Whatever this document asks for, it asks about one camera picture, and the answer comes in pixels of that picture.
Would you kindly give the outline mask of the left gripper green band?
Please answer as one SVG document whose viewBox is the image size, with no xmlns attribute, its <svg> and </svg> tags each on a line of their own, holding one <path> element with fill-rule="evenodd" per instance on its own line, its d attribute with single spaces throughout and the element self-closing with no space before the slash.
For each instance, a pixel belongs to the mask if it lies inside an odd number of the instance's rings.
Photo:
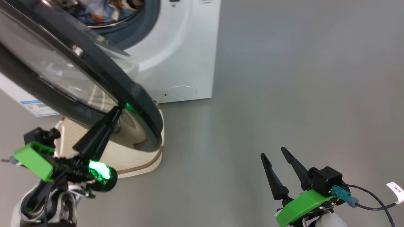
<svg viewBox="0 0 404 227">
<path fill-rule="evenodd" d="M 54 148 L 35 142 L 16 151 L 13 158 L 46 183 L 71 182 L 109 192 L 117 184 L 117 171 L 99 160 L 121 114 L 121 107 L 113 107 L 73 146 L 79 154 L 70 158 L 56 157 Z"/>
</svg>

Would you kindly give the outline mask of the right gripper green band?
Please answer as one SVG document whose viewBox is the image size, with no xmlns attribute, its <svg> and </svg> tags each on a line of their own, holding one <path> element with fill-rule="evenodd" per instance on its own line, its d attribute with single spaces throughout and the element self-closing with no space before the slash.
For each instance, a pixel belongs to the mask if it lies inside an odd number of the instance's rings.
<svg viewBox="0 0 404 227">
<path fill-rule="evenodd" d="M 300 181 L 300 187 L 302 190 L 306 191 L 285 205 L 284 208 L 277 213 L 276 220 L 279 226 L 287 227 L 290 223 L 297 221 L 315 208 L 320 207 L 324 202 L 335 198 L 335 196 L 329 195 L 328 197 L 325 197 L 313 190 L 312 179 L 309 177 L 308 170 L 290 153 L 287 148 L 281 147 L 281 152 L 297 174 Z M 274 200 L 288 198 L 288 188 L 281 183 L 272 169 L 271 162 L 264 153 L 261 153 L 261 161 Z"/>
</svg>

